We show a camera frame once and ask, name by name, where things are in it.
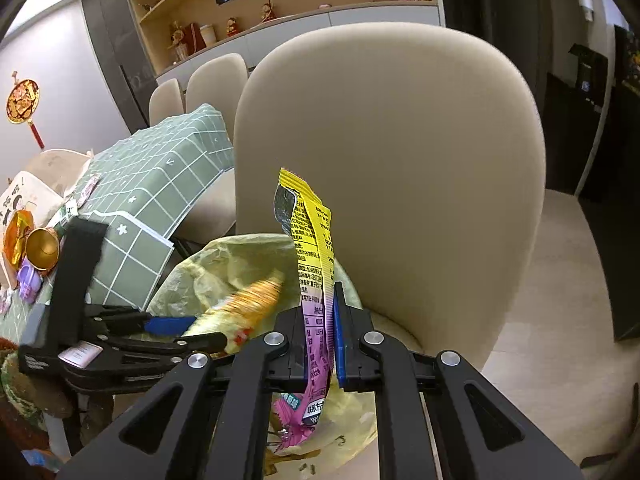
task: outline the table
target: table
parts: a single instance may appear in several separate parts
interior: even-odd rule
[[[87,302],[146,308],[174,250],[169,237],[198,197],[233,168],[233,147],[222,114],[208,104],[136,132],[96,155],[74,198],[99,173],[100,182],[80,216],[107,223],[102,258]],[[36,301],[46,303],[54,274]],[[17,294],[0,336],[18,341],[30,307]]]

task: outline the metal bolt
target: metal bolt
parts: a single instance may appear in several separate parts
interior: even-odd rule
[[[191,368],[202,368],[205,364],[207,364],[209,358],[206,354],[192,354],[187,359],[187,363]]]
[[[278,346],[284,341],[284,336],[280,332],[269,332],[264,336],[264,342],[269,346]]]
[[[443,352],[440,360],[447,366],[458,366],[460,364],[460,356],[451,350]]]
[[[369,343],[370,345],[379,345],[385,340],[385,337],[380,333],[372,330],[371,332],[367,332],[364,335],[364,341]]]

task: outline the golden cup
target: golden cup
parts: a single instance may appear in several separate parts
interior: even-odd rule
[[[58,235],[50,227],[39,227],[29,233],[26,244],[26,256],[31,265],[41,273],[55,267],[60,256]]]

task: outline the beige floor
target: beige floor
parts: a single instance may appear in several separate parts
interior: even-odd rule
[[[546,192],[532,261],[482,372],[575,462],[619,447],[640,340],[613,341],[598,251],[574,197]],[[377,456],[369,447],[331,478],[377,479]]]

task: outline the chair backrest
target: chair backrest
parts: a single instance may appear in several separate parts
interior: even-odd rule
[[[177,79],[169,79],[151,94],[149,99],[149,124],[155,126],[167,117],[184,113],[184,95]]]
[[[484,41],[361,23],[287,41],[252,73],[236,120],[238,234],[280,232],[281,166],[332,210],[337,259],[365,307],[431,354],[481,368],[542,211],[534,99]]]
[[[73,150],[46,150],[34,156],[22,168],[28,171],[60,196],[65,196],[84,175],[91,155]]]
[[[191,75],[187,85],[187,112],[209,103],[222,113],[229,140],[234,142],[236,108],[249,73],[240,54],[226,54],[207,61]]]

